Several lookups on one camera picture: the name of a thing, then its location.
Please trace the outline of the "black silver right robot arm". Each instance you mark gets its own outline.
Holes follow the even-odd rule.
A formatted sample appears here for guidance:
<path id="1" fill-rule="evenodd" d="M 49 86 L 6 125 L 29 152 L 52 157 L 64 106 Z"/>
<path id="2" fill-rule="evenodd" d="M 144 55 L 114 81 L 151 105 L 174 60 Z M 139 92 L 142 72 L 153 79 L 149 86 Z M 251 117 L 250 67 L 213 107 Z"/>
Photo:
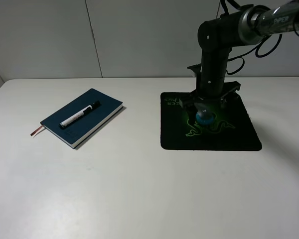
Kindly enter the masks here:
<path id="1" fill-rule="evenodd" d="M 239 67 L 228 72 L 228 62 L 243 60 L 241 54 L 229 58 L 234 47 L 250 46 L 257 58 L 264 58 L 279 46 L 283 33 L 299 33 L 299 0 L 292 0 L 276 9 L 264 5 L 239 5 L 234 0 L 222 0 L 224 13 L 217 19 L 203 22 L 197 33 L 202 50 L 201 62 L 189 66 L 196 76 L 196 88 L 181 98 L 180 106 L 187 112 L 191 125 L 210 125 L 215 120 L 211 106 L 225 105 L 238 97 L 240 83 L 225 82 Z"/>

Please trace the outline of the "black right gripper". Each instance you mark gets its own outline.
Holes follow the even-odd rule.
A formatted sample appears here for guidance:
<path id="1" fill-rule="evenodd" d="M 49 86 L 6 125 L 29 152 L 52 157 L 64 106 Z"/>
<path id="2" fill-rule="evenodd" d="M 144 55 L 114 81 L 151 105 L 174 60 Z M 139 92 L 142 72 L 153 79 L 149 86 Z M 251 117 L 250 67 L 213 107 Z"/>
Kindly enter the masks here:
<path id="1" fill-rule="evenodd" d="M 200 88 L 201 81 L 201 64 L 195 64 L 187 67 L 193 72 L 196 78 L 195 89 L 192 92 L 185 93 L 180 97 L 180 106 L 186 110 L 188 115 L 188 122 L 195 123 L 196 121 L 196 107 L 195 104 L 210 104 L 218 103 L 220 110 L 224 110 L 227 106 L 227 98 L 233 97 L 236 91 L 240 90 L 240 83 L 237 81 L 223 83 L 220 94 L 216 96 L 208 96 Z"/>

